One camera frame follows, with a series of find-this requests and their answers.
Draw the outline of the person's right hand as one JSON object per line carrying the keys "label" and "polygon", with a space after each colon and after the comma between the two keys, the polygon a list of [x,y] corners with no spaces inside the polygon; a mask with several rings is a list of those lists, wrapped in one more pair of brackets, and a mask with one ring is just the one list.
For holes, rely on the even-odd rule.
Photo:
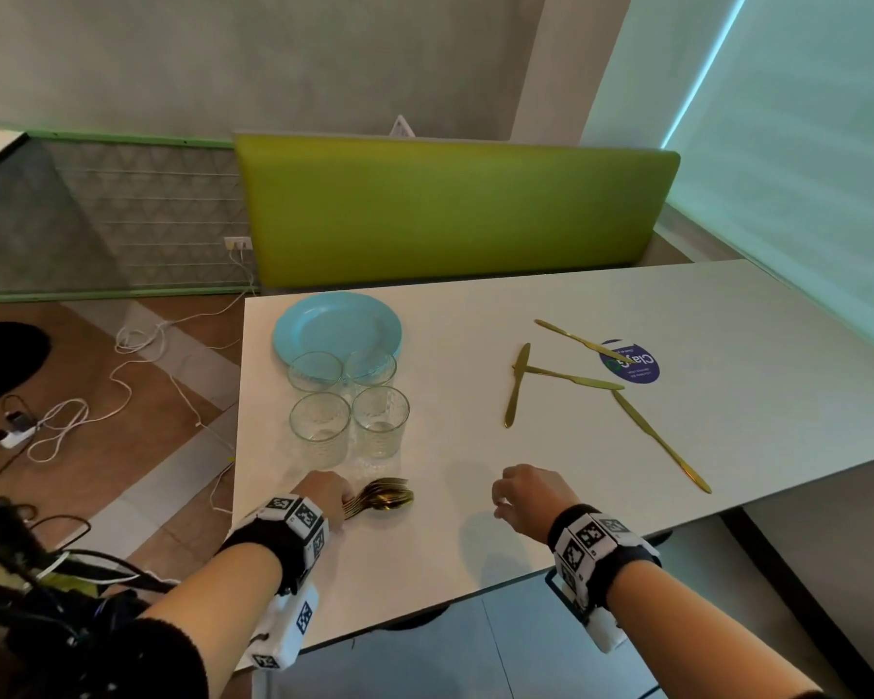
{"label": "person's right hand", "polygon": [[581,501],[559,473],[527,464],[517,466],[528,466],[523,512],[520,520],[503,521],[524,537],[547,543],[555,520]]}

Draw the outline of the black wristband with marker blocks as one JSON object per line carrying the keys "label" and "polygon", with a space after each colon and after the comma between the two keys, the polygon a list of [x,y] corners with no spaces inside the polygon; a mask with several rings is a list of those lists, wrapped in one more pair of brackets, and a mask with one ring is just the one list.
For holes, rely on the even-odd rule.
{"label": "black wristband with marker blocks", "polygon": [[598,650],[611,653],[627,635],[607,607],[608,589],[629,563],[660,566],[659,552],[618,519],[587,504],[562,512],[547,542],[555,566],[545,575],[546,585]]}
{"label": "black wristband with marker blocks", "polygon": [[229,531],[219,552],[252,543],[272,552],[282,566],[276,595],[257,623],[236,671],[284,671],[294,665],[319,606],[319,592],[309,574],[330,536],[320,507],[286,493],[267,500]]}

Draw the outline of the person's right forearm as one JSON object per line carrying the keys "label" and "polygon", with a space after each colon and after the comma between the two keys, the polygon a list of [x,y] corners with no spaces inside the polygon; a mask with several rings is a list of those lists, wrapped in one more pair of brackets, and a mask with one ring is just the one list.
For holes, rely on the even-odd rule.
{"label": "person's right forearm", "polygon": [[607,605],[667,699],[825,699],[801,670],[661,567],[635,561]]}

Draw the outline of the black sleeve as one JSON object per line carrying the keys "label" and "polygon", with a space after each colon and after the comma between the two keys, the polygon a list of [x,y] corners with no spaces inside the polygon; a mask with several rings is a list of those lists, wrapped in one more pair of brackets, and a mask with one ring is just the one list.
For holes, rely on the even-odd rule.
{"label": "black sleeve", "polygon": [[210,699],[197,647],[176,626],[140,618],[90,651],[75,673],[72,699]]}

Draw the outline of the black round stool seat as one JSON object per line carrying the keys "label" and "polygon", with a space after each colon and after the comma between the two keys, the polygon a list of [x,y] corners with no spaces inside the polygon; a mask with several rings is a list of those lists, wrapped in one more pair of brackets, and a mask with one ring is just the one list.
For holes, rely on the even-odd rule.
{"label": "black round stool seat", "polygon": [[18,321],[0,321],[0,398],[35,375],[51,349],[51,337],[42,328]]}

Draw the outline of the light blue plate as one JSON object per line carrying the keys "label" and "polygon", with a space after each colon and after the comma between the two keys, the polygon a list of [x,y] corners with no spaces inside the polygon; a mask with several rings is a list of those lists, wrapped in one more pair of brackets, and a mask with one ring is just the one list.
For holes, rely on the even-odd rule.
{"label": "light blue plate", "polygon": [[379,349],[398,360],[403,326],[384,302],[361,293],[325,292],[300,299],[277,319],[271,346],[291,365],[308,352],[327,352],[342,363],[362,350]]}

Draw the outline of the person's left hand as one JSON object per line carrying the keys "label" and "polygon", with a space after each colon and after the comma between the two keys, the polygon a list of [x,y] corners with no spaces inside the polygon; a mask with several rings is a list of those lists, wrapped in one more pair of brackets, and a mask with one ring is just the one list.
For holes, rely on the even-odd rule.
{"label": "person's left hand", "polygon": [[333,529],[333,506],[338,482],[348,480],[332,470],[312,470],[291,489],[292,494],[310,499],[317,505],[334,532],[340,531]]}

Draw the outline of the gold table knife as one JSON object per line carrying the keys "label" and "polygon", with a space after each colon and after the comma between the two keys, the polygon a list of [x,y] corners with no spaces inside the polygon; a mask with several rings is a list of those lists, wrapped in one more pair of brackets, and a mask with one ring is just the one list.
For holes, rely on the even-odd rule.
{"label": "gold table knife", "polygon": [[545,370],[543,368],[538,368],[535,366],[525,366],[524,372],[530,375],[544,375],[549,377],[554,377],[558,379],[564,379],[570,381],[576,385],[584,386],[584,387],[594,387],[606,390],[623,390],[625,389],[624,385],[619,383],[614,383],[601,379],[594,379],[591,377],[580,376],[580,375],[567,375],[563,373],[558,373],[550,370]]}
{"label": "gold table knife", "polygon": [[516,356],[515,362],[513,364],[513,387],[508,400],[508,404],[506,406],[503,425],[506,429],[511,429],[513,427],[514,420],[516,418],[517,406],[520,396],[520,390],[522,381],[525,375],[525,371],[529,362],[529,355],[531,352],[531,344],[525,343],[519,353]]}
{"label": "gold table knife", "polygon": [[598,353],[599,355],[603,355],[607,358],[613,359],[614,361],[616,361],[618,363],[629,364],[629,365],[635,363],[635,361],[633,361],[632,359],[628,358],[627,356],[625,356],[617,351],[614,351],[612,349],[608,349],[604,345],[597,344],[593,341],[590,341],[590,340],[584,339],[580,336],[577,336],[575,334],[572,334],[564,329],[561,329],[561,328],[549,323],[546,320],[543,320],[540,318],[535,318],[534,322],[536,323],[536,325],[538,325],[542,328],[548,329],[549,331],[551,331],[553,333],[558,333],[559,335],[562,335],[566,338],[574,340],[574,341],[582,344],[585,348],[592,350],[592,351]]}
{"label": "gold table knife", "polygon": [[676,463],[677,467],[681,469],[687,476],[687,478],[692,481],[703,493],[712,494],[712,487],[708,484],[707,481],[703,479],[703,477],[693,469],[687,461],[684,460],[679,454],[674,450],[665,440],[661,437],[660,434],[656,432],[653,428],[653,425],[648,422],[641,413],[636,410],[630,403],[630,401],[625,398],[620,391],[612,390],[612,397],[617,401],[619,407],[625,411],[625,413],[630,417],[630,419],[636,423],[636,425],[641,429],[644,434],[647,434],[653,440],[661,446],[667,455]]}

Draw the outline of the clear ribbed drinking glass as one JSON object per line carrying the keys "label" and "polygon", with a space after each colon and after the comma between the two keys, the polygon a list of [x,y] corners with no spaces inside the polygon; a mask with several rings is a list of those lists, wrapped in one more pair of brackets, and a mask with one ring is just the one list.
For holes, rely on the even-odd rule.
{"label": "clear ribbed drinking glass", "polygon": [[369,387],[389,386],[396,373],[396,359],[379,347],[353,351],[345,361],[347,384],[357,392]]}
{"label": "clear ribbed drinking glass", "polygon": [[396,456],[409,414],[408,398],[396,387],[373,386],[361,390],[351,404],[359,456],[367,459]]}
{"label": "clear ribbed drinking glass", "polygon": [[289,424],[303,463],[311,469],[334,469],[350,447],[351,410],[334,392],[313,392],[291,409]]}
{"label": "clear ribbed drinking glass", "polygon": [[344,364],[334,354],[326,351],[305,352],[294,358],[288,366],[288,381],[303,394],[337,392],[344,384]]}

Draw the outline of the round dark blue sticker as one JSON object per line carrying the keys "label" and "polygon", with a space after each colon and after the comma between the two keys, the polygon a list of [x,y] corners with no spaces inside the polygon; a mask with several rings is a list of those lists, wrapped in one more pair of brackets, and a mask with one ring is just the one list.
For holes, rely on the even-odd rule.
{"label": "round dark blue sticker", "polygon": [[628,360],[625,362],[604,354],[599,355],[602,364],[609,373],[625,382],[650,385],[656,382],[662,374],[661,367],[653,354],[631,340],[609,339],[603,342],[603,347]]}

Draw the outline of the black table base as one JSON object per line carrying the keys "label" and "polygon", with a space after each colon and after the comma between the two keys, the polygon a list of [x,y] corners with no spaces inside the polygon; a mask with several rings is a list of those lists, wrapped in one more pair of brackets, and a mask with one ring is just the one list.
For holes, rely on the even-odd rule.
{"label": "black table base", "polygon": [[383,624],[378,628],[378,630],[386,632],[404,632],[420,629],[440,618],[450,607],[451,604],[443,604],[442,606],[434,607],[426,611],[420,611],[419,613],[409,615],[406,618]]}

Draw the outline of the white roller blind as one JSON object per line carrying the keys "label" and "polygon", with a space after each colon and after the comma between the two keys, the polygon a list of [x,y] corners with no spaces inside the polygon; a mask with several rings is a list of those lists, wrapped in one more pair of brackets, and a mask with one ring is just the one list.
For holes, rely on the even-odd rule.
{"label": "white roller blind", "polygon": [[631,0],[581,142],[874,344],[874,0]]}

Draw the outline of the green upholstered bench backrest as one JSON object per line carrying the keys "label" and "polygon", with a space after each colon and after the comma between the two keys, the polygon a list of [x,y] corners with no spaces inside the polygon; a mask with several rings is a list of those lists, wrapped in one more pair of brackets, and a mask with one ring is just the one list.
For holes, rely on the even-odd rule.
{"label": "green upholstered bench backrest", "polygon": [[676,151],[238,133],[263,286],[308,291],[630,266]]}

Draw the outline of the person's left forearm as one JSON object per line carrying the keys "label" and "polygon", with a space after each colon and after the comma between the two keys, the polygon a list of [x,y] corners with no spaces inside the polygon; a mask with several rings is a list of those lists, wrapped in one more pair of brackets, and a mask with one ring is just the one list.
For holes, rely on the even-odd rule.
{"label": "person's left forearm", "polygon": [[254,543],[218,552],[142,614],[169,624],[190,639],[208,681],[209,699],[220,699],[269,601],[282,581],[276,555]]}

